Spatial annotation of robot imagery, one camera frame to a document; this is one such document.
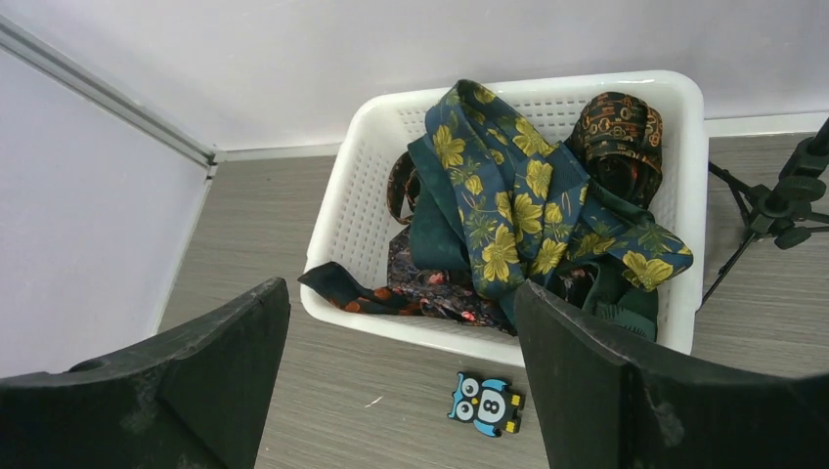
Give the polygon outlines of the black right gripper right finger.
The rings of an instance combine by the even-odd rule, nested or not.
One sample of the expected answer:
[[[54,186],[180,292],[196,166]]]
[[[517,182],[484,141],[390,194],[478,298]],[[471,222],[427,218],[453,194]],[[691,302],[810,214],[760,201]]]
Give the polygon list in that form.
[[[526,282],[515,320],[553,468],[824,468],[828,378],[676,352]]]

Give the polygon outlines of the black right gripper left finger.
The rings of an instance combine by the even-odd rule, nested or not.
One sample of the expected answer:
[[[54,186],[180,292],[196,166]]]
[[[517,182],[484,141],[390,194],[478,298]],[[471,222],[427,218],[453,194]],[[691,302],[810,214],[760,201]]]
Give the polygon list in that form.
[[[62,373],[1,382],[5,468],[251,468],[290,318],[273,277]]]

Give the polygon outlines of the blue yellow floral tie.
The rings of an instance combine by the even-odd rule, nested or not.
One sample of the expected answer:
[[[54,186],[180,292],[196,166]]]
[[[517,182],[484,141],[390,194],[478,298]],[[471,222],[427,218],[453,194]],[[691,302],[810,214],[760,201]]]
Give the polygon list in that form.
[[[663,179],[663,120],[646,101],[601,93],[552,143],[462,79],[424,122],[409,146],[429,200],[411,233],[418,267],[464,270],[479,295],[501,300],[525,280],[599,258],[645,291],[692,266],[691,249],[649,211]]]

